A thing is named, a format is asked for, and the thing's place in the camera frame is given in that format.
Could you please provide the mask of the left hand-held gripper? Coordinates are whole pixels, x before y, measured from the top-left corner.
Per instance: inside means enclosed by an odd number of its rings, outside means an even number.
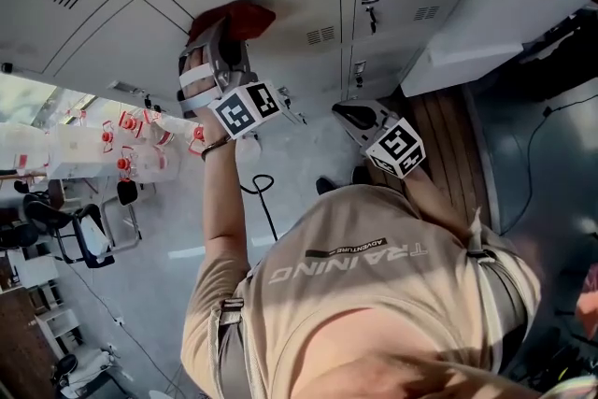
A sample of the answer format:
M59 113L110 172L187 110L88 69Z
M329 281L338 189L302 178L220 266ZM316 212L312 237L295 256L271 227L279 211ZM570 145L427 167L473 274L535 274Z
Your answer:
M230 66L221 55L220 44L226 32L226 19L206 29L186 48L186 56L202 51L206 61L186 72L186 82L213 77L216 82L229 83ZM251 69L245 41L233 43L233 78L257 78ZM234 87L221 99L208 105L217 120L232 139L238 139L255 130L266 121L281 114L281 105L273 85L267 81L251 82Z

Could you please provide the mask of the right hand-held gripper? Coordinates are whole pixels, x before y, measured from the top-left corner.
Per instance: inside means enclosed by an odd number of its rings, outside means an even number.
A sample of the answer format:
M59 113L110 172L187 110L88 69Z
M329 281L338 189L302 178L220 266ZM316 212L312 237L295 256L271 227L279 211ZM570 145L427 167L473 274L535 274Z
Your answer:
M403 179L426 158L414 128L377 100L339 102L332 112L347 133L362 144L365 157L385 173Z

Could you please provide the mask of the red-brown wiping cloth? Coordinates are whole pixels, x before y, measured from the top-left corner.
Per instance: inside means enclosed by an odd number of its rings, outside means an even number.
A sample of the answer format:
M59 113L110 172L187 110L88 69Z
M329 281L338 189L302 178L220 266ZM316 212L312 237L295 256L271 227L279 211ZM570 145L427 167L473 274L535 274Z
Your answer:
M189 32L187 45L212 25L224 20L226 41L245 41L261 36L276 20L276 13L249 0L237 0L215 7L196 17Z

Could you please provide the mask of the person's right forearm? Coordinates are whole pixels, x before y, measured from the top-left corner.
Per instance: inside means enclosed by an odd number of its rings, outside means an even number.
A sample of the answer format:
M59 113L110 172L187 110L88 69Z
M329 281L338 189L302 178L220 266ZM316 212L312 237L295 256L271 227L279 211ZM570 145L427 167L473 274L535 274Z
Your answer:
M404 184L409 201L425 220L445 228L461 241L466 242L469 239L469 225L465 218L421 167L415 167L404 178Z

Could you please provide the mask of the grey metal locker cabinet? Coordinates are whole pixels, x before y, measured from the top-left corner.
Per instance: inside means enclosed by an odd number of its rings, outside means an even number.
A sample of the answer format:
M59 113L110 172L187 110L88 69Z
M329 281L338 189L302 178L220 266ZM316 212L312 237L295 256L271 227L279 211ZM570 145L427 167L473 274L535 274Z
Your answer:
M354 93L387 95L459 0L340 0L339 46L254 69L310 121ZM174 0L0 0L7 72L176 111L178 56L192 16Z

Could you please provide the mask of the person's left hand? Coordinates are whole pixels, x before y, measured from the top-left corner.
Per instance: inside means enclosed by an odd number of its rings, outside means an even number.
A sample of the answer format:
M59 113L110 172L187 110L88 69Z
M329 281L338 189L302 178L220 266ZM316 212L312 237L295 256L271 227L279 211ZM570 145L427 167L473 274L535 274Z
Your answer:
M206 63L207 60L205 59L204 50L202 48L198 48L186 58L182 73L186 74L188 71L194 70ZM182 87L178 96L182 101L185 101L188 98L194 98L215 88L216 82L214 78L209 75L205 78L199 78L196 81ZM196 121L203 126L204 138L207 144L211 144L223 137L229 136L225 128L221 125L218 118L208 106L202 106L196 109L190 109L188 106L183 106L181 110L185 119L191 119L192 121Z

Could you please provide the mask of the brown wooden slat platform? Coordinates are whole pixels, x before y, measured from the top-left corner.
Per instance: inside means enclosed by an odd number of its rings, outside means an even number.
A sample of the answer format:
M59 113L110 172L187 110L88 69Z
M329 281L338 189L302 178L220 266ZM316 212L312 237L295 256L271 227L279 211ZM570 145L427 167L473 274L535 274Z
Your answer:
M426 151L421 167L459 216L472 221L479 210L482 223L491 227L494 214L463 90L450 87L413 97L395 91L378 101L420 135Z

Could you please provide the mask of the group of red-capped water jugs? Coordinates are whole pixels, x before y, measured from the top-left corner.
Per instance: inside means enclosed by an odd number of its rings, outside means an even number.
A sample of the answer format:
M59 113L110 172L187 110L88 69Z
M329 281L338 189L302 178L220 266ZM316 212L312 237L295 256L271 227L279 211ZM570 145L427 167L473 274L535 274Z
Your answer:
M99 128L79 129L90 142L84 148L90 158L78 165L142 184L176 179L182 157L199 156L206 147L202 125L146 108L121 107Z

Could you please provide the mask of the person's beige shirt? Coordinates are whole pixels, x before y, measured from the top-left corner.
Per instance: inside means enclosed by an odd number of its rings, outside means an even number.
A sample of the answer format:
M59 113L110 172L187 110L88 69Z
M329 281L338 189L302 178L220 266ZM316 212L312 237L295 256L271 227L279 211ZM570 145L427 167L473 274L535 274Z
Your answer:
M211 399L531 399L500 371L538 278L488 228L469 233L407 192L328 192L248 271L205 256L182 364Z

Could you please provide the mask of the white cardboard box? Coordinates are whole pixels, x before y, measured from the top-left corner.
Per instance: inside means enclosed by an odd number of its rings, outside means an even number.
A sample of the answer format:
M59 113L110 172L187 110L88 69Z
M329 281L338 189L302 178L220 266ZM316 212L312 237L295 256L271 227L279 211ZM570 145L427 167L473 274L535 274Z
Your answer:
M142 143L113 121L105 121L100 127L56 124L48 131L48 139L49 179L117 176L121 148Z

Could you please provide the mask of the black framed glass window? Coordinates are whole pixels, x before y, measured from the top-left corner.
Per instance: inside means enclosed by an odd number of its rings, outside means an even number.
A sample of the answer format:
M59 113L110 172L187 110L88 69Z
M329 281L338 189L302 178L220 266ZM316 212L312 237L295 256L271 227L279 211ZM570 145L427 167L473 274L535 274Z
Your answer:
M0 122L48 128L90 118L105 101L92 94L0 73Z

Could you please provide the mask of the white plastic canister red label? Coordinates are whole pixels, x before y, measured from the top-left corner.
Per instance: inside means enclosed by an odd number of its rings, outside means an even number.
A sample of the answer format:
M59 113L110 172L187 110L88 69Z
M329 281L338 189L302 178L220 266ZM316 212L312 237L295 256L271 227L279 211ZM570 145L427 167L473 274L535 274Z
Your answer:
M47 175L50 136L41 129L21 123L0 122L0 170Z

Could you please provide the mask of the white flat box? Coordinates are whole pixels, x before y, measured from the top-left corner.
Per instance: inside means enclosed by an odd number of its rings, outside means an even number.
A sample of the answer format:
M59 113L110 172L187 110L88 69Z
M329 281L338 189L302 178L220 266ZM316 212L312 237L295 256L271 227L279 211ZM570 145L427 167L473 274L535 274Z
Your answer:
M97 224L91 215L85 216L79 222L83 241L90 254L100 256L107 253L110 242L101 229L102 224Z

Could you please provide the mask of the black office chair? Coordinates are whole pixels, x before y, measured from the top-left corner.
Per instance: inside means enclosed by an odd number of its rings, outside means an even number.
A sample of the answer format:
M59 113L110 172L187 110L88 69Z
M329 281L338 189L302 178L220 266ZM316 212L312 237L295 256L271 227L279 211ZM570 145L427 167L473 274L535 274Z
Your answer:
M104 226L100 209L97 205L89 204L84 208L80 208L75 213L66 213L55 209L42 201L31 201L24 207L24 214L26 219L35 227L41 226L41 232L49 235L58 241L61 252L60 260L66 264L85 263L89 269L99 269L110 266L115 263L114 257L110 254L111 247L107 248L108 256L102 257L95 255L88 248L86 240L91 238L82 229L83 220L91 220L92 225L99 228L100 233L104 233ZM72 259L68 256L64 245L64 239L67 235L62 235L61 231L70 226L73 230L73 237L77 240L81 256Z

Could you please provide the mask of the grey metal stool frame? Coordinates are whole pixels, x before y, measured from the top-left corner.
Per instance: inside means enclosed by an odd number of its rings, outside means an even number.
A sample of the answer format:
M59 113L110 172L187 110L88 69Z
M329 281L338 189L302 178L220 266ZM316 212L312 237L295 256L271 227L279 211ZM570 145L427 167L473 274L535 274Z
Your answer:
M115 236L113 235L112 228L110 226L108 216L107 216L107 208L111 205L123 207L128 212L128 216L123 217L122 220L126 225L130 226L133 229L133 237L130 241L125 241L125 242L121 242L121 243L116 242ZM108 251L101 255L102 258L108 257L108 256L115 256L116 254L125 252L127 250L134 249L139 245L139 243L142 240L142 234L139 230L139 225L138 225L138 222L136 219L135 210L134 210L132 204L123 206L121 204L119 197L113 196L111 198L108 198L106 201L103 201L100 204L99 209L100 209L102 224L104 226L105 236L107 237L107 240L109 241Z

